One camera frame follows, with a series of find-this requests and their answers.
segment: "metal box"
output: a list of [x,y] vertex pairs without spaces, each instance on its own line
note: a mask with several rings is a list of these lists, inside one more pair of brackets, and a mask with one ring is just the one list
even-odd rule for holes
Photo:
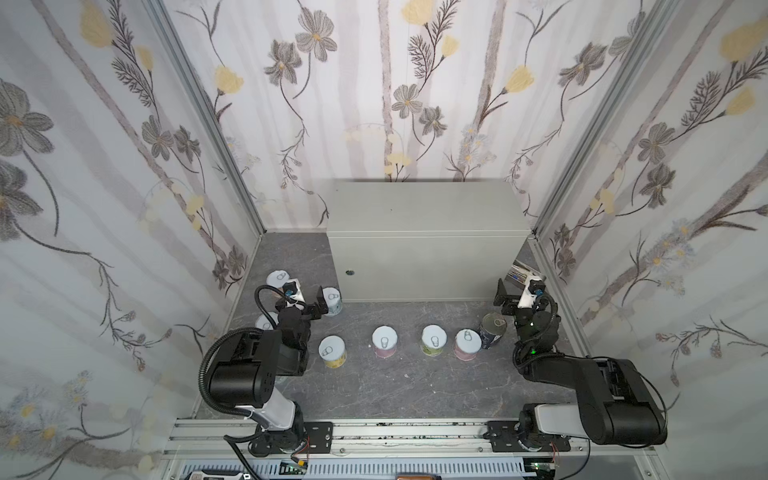
[[492,300],[530,233],[501,181],[334,190],[327,234],[345,302]]

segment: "gray marble floor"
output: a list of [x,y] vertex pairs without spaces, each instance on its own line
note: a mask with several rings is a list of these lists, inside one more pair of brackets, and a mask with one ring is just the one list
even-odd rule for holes
[[[535,260],[528,245],[520,257]],[[305,296],[317,286],[338,286],[333,258],[322,233],[268,233],[257,251],[230,328],[253,326],[259,317],[250,292],[265,283],[274,270],[287,270],[299,278]],[[508,291],[515,289],[508,285]],[[274,310],[273,300],[265,307]],[[463,362],[453,355],[452,338],[463,328],[476,328],[488,312],[498,311],[490,302],[347,303],[334,317],[312,325],[310,363],[301,377],[280,377],[276,386],[297,401],[308,419],[429,418],[517,416],[527,402],[573,402],[571,390],[524,380],[512,367],[515,332]],[[419,348],[424,326],[436,323],[448,333],[442,355],[428,357]],[[380,325],[393,327],[399,336],[397,353],[376,357],[371,334]],[[344,339],[346,363],[338,369],[325,366],[317,347],[324,337]],[[558,346],[571,348],[561,329]],[[199,419],[224,418],[202,405]]]

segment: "black mounting plate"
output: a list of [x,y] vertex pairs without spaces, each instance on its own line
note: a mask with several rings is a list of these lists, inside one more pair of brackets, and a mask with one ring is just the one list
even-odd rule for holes
[[[517,422],[510,422],[504,420],[491,420],[488,422],[488,431],[483,434],[483,438],[491,441],[491,449],[494,453],[509,453],[509,452],[529,452],[520,445],[518,442],[518,433],[515,430]],[[546,442],[542,442],[541,450],[538,452],[552,452],[552,445],[554,443],[555,448],[559,452],[571,451],[571,443],[568,439],[564,439],[560,435],[546,435]]]
[[310,437],[310,454],[331,453],[332,422],[304,422],[304,428]]

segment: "floral wallpaper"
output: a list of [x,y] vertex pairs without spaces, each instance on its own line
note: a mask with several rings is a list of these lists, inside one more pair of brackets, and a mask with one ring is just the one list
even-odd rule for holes
[[677,479],[764,476],[767,15],[682,2],[539,239],[594,352],[671,406]]
[[515,189],[531,224],[653,2],[167,0],[267,228],[334,179]]
[[140,4],[0,7],[0,464],[146,478],[257,237]]

